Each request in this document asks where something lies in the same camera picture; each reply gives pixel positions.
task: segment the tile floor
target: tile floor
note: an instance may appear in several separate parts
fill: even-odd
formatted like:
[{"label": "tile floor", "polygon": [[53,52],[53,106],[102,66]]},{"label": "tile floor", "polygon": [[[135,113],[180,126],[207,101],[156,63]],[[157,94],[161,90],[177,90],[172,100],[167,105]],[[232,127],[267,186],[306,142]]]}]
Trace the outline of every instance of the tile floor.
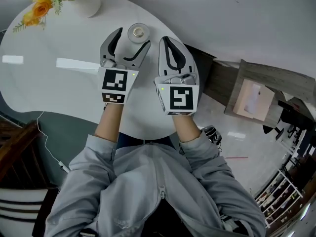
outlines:
[{"label": "tile floor", "polygon": [[194,120],[198,126],[213,125],[222,135],[222,156],[236,179],[255,195],[280,168],[286,150],[275,142],[275,130],[264,134],[262,125],[224,114],[225,107],[203,94]]}]

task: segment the jacket sleeve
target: jacket sleeve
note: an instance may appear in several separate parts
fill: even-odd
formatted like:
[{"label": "jacket sleeve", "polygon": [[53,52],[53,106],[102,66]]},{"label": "jacket sleeve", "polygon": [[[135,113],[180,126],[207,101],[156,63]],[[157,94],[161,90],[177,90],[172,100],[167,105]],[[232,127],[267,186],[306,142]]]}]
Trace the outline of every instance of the jacket sleeve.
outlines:
[{"label": "jacket sleeve", "polygon": [[115,179],[116,143],[89,135],[46,220],[46,237],[78,237],[98,213],[100,192]]},{"label": "jacket sleeve", "polygon": [[221,215],[247,222],[255,237],[265,236],[265,219],[253,197],[234,178],[219,150],[204,132],[199,138],[181,143],[192,174],[216,203]]}]

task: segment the gray hoodie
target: gray hoodie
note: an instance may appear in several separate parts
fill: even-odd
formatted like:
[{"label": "gray hoodie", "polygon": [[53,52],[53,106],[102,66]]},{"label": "gray hoodie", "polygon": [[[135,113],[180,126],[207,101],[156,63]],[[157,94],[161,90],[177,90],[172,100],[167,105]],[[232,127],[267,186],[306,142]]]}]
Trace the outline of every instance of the gray hoodie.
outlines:
[{"label": "gray hoodie", "polygon": [[194,237],[242,236],[225,230],[223,216],[240,220],[249,236],[265,236],[262,212],[205,133],[181,146],[184,156],[155,143],[116,150],[89,135],[69,164],[45,236],[78,237],[90,228],[100,237],[140,237],[162,199]]}]

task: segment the flower vase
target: flower vase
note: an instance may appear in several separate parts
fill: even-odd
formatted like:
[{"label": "flower vase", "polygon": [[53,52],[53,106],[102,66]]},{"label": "flower vase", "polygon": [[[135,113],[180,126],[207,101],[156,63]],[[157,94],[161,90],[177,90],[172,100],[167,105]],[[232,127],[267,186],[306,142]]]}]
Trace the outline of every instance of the flower vase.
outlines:
[{"label": "flower vase", "polygon": [[73,0],[69,5],[73,11],[82,17],[92,17],[101,6],[101,0]]}]

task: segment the white table top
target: white table top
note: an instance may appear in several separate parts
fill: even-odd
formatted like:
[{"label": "white table top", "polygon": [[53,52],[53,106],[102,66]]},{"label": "white table top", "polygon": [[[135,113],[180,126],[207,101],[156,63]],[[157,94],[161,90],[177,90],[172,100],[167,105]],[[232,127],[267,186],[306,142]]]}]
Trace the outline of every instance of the white table top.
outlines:
[{"label": "white table top", "polygon": [[0,46],[3,55],[23,56],[23,64],[1,63],[0,91],[10,108],[18,112],[47,111],[98,123],[103,111],[97,76],[56,67],[58,58],[100,63],[100,46],[114,30],[123,27],[116,57],[132,57],[140,48],[127,37],[128,28],[144,23],[151,30],[152,46],[140,68],[124,108],[120,132],[138,139],[159,139],[175,132],[171,116],[161,108],[154,78],[158,76],[158,45],[163,36],[179,40],[149,12],[127,0],[102,0],[100,11],[82,18],[64,3],[62,13],[47,16],[47,26],[28,27],[19,33],[12,28],[31,6],[11,23]]}]

